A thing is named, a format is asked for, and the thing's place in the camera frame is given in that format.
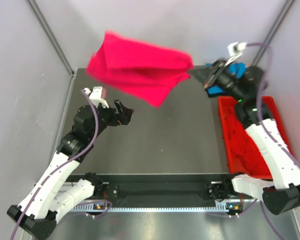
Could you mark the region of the pink t shirt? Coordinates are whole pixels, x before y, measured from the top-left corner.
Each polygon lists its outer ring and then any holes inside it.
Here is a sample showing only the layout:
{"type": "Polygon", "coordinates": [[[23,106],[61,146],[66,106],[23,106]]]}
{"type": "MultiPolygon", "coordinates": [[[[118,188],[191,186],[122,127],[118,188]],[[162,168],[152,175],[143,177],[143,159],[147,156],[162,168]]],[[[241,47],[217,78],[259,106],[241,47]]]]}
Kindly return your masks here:
{"type": "Polygon", "coordinates": [[[189,79],[192,57],[183,51],[106,31],[86,73],[106,85],[160,107],[171,90],[189,79]]]}

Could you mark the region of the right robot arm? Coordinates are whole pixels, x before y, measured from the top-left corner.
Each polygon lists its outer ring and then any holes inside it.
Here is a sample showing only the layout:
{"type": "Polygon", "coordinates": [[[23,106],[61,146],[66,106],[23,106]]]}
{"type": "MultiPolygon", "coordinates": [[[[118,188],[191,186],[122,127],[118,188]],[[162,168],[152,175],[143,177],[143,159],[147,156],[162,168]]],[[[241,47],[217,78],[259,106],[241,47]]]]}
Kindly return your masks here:
{"type": "Polygon", "coordinates": [[[229,198],[248,195],[263,202],[274,215],[300,207],[300,168],[288,150],[273,114],[262,100],[260,91],[267,87],[265,71],[249,66],[241,77],[237,77],[228,71],[226,62],[221,58],[209,66],[197,66],[188,73],[204,89],[216,85],[237,101],[235,116],[256,145],[272,180],[238,172],[223,182],[224,194],[229,198]]]}

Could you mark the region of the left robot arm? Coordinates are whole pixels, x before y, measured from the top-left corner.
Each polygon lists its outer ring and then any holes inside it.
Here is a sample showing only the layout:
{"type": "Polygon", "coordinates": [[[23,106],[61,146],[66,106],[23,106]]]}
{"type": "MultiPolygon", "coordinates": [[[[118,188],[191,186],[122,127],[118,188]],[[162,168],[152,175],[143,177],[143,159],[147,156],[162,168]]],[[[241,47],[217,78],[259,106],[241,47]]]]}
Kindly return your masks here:
{"type": "Polygon", "coordinates": [[[73,117],[71,131],[61,139],[40,180],[23,201],[7,210],[7,215],[35,239],[49,238],[61,219],[74,207],[82,206],[86,199],[95,198],[102,210],[110,204],[105,200],[103,181],[91,172],[66,192],[58,193],[93,149],[94,141],[103,130],[130,123],[134,110],[125,107],[119,100],[115,100],[114,104],[114,108],[92,102],[81,106],[73,117]]]}

